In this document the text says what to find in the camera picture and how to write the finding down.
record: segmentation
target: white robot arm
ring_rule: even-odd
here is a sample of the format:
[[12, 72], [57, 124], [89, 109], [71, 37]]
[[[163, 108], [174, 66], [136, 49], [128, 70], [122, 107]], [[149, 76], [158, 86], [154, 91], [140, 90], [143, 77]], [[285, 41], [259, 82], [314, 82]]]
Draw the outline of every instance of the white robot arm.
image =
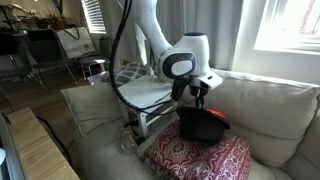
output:
[[[156, 17], [158, 0], [132, 0], [131, 18], [146, 36], [161, 71], [174, 79], [173, 98], [181, 96], [189, 85], [197, 98], [197, 107], [203, 107], [203, 96], [222, 83], [222, 78], [210, 70], [209, 43], [207, 36], [192, 32], [171, 46], [165, 39]], [[124, 5], [125, 0], [118, 0]]]

